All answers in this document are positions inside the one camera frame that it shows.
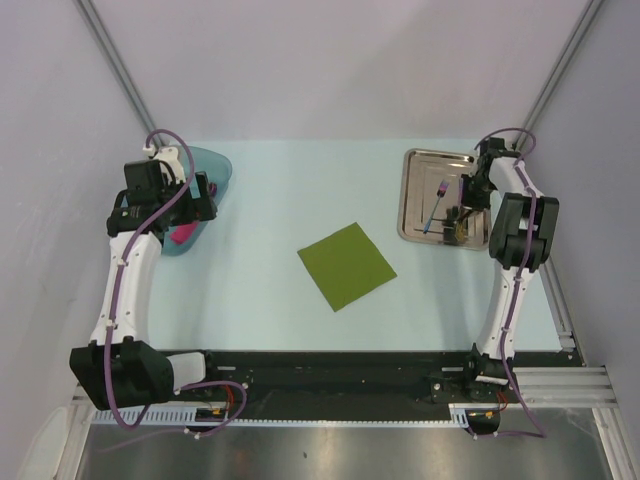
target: green cloth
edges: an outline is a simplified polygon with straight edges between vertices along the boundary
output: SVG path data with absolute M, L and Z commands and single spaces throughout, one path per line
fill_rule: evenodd
M 397 276 L 357 223 L 298 255 L 334 312 Z

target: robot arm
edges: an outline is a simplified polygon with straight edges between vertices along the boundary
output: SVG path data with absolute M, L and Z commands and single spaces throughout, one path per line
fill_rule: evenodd
M 153 158 L 126 164 L 127 189 L 118 194 L 107 220 L 112 238 L 104 301 L 89 345 L 73 349 L 69 360 L 78 381 L 100 410 L 109 409 L 104 353 L 107 327 L 111 325 L 115 325 L 111 340 L 111 385 L 118 407 L 166 402 L 174 391 L 205 376 L 202 353 L 166 356 L 149 345 L 147 317 L 153 272 L 169 227 L 215 218 L 216 206 L 209 195 L 206 174 L 195 174 L 199 198 L 193 198 L 186 189 L 171 208 L 135 237 L 136 230 L 184 186 L 185 175 L 178 155 L 176 147 L 163 147 Z M 125 256 L 125 249 L 134 237 Z M 118 275 L 125 257 L 126 267 Z M 113 302 L 114 291 L 118 292 L 117 302 Z M 112 303 L 115 314 L 111 312 Z
M 503 195 L 489 239 L 489 255 L 496 260 L 491 303 L 466 367 L 467 378 L 474 382 L 507 384 L 504 365 L 511 368 L 515 354 L 520 307 L 529 282 L 549 257 L 555 231 L 558 200 L 533 185 L 519 157 L 505 148 L 503 139 L 489 138 L 480 144 L 476 174 L 464 178 L 462 204 L 467 208 L 485 208 L 494 190 Z

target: metal floor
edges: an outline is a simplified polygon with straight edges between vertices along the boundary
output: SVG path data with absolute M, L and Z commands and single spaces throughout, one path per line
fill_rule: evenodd
M 591 410 L 537 414 L 546 440 L 474 442 L 459 429 L 235 427 L 200 441 L 167 434 L 107 454 L 96 450 L 131 434 L 92 426 L 77 479 L 612 478 Z M 522 411 L 504 412 L 502 429 L 509 428 L 530 428 Z

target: reflective metal surface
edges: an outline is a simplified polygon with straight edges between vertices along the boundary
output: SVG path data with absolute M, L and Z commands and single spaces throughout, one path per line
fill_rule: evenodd
M 529 428 L 522 411 L 503 429 Z M 610 479 L 590 409 L 536 412 L 549 438 L 473 441 L 453 429 L 234 427 L 195 441 L 157 436 L 108 454 L 131 438 L 91 428 L 78 479 Z M 157 427 L 141 429 L 142 435 Z
M 471 213 L 460 207 L 461 175 L 473 170 L 472 160 L 468 155 L 433 150 L 414 149 L 406 153 L 398 215 L 398 232 L 402 238 L 473 250 L 488 246 L 491 211 Z M 423 230 L 436 206 L 436 192 L 442 180 L 447 180 L 449 187 L 435 208 L 425 234 Z

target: white wall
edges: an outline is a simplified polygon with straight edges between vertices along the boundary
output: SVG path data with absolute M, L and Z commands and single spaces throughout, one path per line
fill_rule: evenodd
M 69 0 L 0 5 L 0 478 L 75 385 L 104 292 L 105 220 L 143 132 Z
M 553 246 L 576 330 L 640 445 L 640 2 L 605 2 L 527 162 L 560 199 Z
M 586 0 L 95 0 L 191 140 L 477 138 L 523 122 Z

